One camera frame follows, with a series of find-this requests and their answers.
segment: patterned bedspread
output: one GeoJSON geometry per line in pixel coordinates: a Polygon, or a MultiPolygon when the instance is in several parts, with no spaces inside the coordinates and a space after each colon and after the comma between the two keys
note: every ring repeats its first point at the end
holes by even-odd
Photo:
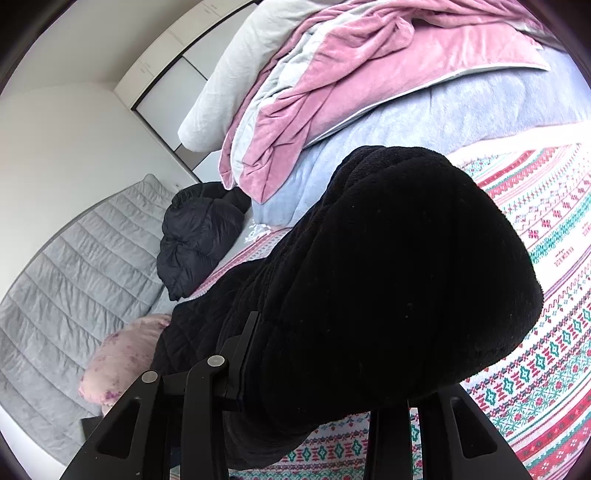
{"type": "MultiPolygon", "coordinates": [[[[560,480],[591,436],[591,145],[493,155],[460,168],[512,222],[544,290],[542,315],[517,350],[462,385],[534,480],[560,480]]],[[[264,256],[257,249],[270,251],[283,235],[260,239],[241,261],[264,256]]],[[[418,480],[413,409],[410,417],[418,480]]],[[[368,427],[366,413],[323,425],[275,465],[231,473],[243,480],[361,480],[368,427]]]]}

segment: white wall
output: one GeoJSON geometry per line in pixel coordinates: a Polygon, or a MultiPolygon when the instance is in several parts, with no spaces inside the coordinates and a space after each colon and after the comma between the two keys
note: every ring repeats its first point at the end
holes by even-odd
{"type": "Polygon", "coordinates": [[[119,82],[200,0],[77,0],[19,64],[2,96],[76,82],[119,82]]]}
{"type": "MultiPolygon", "coordinates": [[[[69,220],[153,173],[172,191],[194,183],[112,92],[47,87],[0,98],[0,299],[69,220]]],[[[0,430],[33,480],[63,468],[0,409],[0,430]]]]}

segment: pink fleece throw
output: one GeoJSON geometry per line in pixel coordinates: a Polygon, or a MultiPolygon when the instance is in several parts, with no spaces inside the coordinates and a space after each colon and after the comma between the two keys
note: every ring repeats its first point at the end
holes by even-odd
{"type": "Polygon", "coordinates": [[[243,101],[222,148],[224,185],[264,203],[305,146],[380,103],[466,73],[548,69],[516,28],[544,32],[512,0],[353,0],[319,12],[243,101]]]}

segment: gray quilted blanket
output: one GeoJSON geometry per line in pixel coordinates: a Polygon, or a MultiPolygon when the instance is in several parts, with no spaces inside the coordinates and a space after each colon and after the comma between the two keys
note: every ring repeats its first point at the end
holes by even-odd
{"type": "Polygon", "coordinates": [[[77,392],[92,353],[161,295],[156,255],[172,197],[150,174],[85,211],[0,303],[0,402],[64,464],[83,443],[80,419],[99,413],[77,392]]]}

